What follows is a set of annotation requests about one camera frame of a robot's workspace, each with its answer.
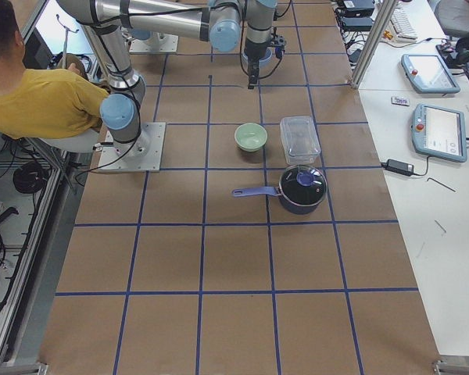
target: yellow shirt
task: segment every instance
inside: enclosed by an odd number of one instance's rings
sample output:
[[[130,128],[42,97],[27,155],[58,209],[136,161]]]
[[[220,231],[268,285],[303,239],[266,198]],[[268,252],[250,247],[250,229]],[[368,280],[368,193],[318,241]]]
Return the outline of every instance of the yellow shirt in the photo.
[[[0,132],[17,139],[67,138],[101,124],[106,90],[69,70],[26,69],[20,86],[0,96]]]

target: blue handle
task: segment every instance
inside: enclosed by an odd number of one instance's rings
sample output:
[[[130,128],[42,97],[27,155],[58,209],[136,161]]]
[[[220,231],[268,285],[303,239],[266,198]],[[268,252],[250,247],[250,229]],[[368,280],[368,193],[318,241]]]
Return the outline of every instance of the blue handle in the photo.
[[[250,195],[273,195],[279,196],[278,190],[272,186],[249,187],[247,189],[235,189],[231,192],[234,197],[249,197]]]

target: white keyboard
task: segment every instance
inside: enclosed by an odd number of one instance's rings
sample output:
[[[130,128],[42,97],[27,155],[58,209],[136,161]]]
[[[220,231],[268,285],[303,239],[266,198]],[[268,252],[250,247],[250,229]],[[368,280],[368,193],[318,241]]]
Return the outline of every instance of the white keyboard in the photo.
[[[388,23],[388,31],[394,37],[394,41],[415,42],[418,38],[417,33],[410,25],[410,21],[405,10],[396,6]]]

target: sleeve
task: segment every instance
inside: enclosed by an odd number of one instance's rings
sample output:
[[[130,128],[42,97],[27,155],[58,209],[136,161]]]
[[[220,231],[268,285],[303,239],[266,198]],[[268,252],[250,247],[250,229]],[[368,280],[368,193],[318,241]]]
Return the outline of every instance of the sleeve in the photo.
[[[108,97],[108,91],[97,87],[95,84],[82,77],[77,77],[74,89],[80,101],[81,110],[93,116],[100,117],[99,107],[102,101]]]

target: pot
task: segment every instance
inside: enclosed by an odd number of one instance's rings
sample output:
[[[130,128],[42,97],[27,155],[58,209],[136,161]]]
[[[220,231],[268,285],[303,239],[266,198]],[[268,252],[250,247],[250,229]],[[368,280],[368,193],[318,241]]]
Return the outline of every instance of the pot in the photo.
[[[290,166],[280,176],[277,187],[262,186],[232,191],[234,197],[272,195],[280,199],[289,212],[303,215],[311,213],[323,201],[327,181],[321,171],[313,166]]]

